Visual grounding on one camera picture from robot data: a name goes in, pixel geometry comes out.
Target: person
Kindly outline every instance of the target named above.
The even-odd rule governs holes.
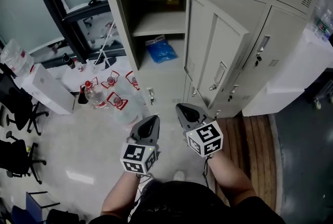
[[[130,223],[284,223],[256,196],[251,181],[222,150],[208,159],[208,165],[230,207],[204,185],[152,180],[143,189]],[[139,183],[135,173],[124,172],[106,197],[101,216],[90,224],[126,223]]]

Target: blue chair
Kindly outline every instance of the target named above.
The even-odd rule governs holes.
[[[47,192],[26,193],[25,210],[13,206],[11,218],[15,224],[38,224],[43,223],[43,208],[59,205],[60,203],[40,206],[32,197],[33,194],[42,194]]]

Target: gray floor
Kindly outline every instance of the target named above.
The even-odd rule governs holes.
[[[42,136],[34,131],[28,134],[26,129],[19,132],[13,124],[9,128],[26,145],[39,144],[35,158],[47,160],[46,166],[36,166],[43,184],[39,185],[32,176],[8,178],[1,169],[0,196],[7,207],[17,205],[24,209],[25,192],[48,191],[48,197],[41,198],[43,204],[47,199],[60,202],[58,209],[78,213],[86,220],[98,216],[105,196],[123,172],[120,149],[129,131],[114,123],[103,110],[79,106],[72,115],[51,113],[40,123],[44,127]],[[7,130],[1,129],[1,140],[6,140]],[[182,170],[186,180],[204,184],[204,159],[187,147],[182,133],[179,122],[161,123],[161,155],[150,172],[157,179],[169,181],[177,170]]]
[[[332,116],[333,104],[322,101],[316,110],[302,96],[275,114],[287,224],[323,223],[333,214]]]

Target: open locker door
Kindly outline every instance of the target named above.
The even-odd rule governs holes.
[[[184,68],[210,108],[250,34],[208,0],[187,0],[186,30]]]

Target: blue plastic bag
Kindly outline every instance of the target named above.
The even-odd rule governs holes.
[[[147,41],[146,46],[155,63],[159,64],[177,58],[175,51],[172,49],[171,45],[168,44],[164,35],[159,36],[154,40]]]

